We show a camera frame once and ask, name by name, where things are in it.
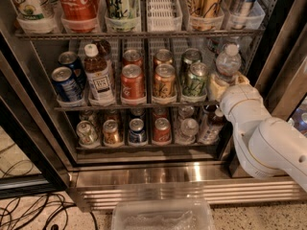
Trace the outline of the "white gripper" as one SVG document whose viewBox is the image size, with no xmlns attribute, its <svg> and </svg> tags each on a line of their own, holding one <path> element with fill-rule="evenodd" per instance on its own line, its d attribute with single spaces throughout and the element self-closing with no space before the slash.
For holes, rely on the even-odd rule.
<svg viewBox="0 0 307 230">
<path fill-rule="evenodd" d="M 209 100 L 220 102 L 220 108 L 230 123 L 242 125 L 271 116 L 258 90 L 249 85 L 245 75 L 237 72 L 234 84 L 229 87 L 229 83 L 221 80 L 216 73 L 209 78 Z"/>
</svg>

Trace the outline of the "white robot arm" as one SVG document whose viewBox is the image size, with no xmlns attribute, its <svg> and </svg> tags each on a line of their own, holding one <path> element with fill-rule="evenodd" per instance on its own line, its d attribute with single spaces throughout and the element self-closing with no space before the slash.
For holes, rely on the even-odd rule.
<svg viewBox="0 0 307 230">
<path fill-rule="evenodd" d="M 208 94 L 232 124 L 236 154 L 246 173 L 262 179 L 283 171 L 307 191 L 307 138 L 273 117 L 245 76 L 228 83 L 212 73 Z"/>
</svg>

